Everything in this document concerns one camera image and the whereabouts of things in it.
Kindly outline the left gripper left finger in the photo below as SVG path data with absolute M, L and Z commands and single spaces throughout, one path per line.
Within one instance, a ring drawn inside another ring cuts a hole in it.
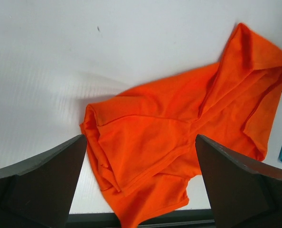
M 85 157 L 84 135 L 0 169 L 0 228 L 63 228 Z

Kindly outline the orange t shirt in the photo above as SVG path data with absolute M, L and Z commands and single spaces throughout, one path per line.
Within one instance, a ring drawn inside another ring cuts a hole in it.
M 263 161 L 281 93 L 282 50 L 240 23 L 219 62 L 89 104 L 81 132 L 120 223 L 188 204 L 198 134 Z

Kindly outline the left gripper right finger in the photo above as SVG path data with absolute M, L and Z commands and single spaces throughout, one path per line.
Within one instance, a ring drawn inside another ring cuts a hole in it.
M 216 227 L 282 228 L 282 169 L 204 135 L 195 146 Z

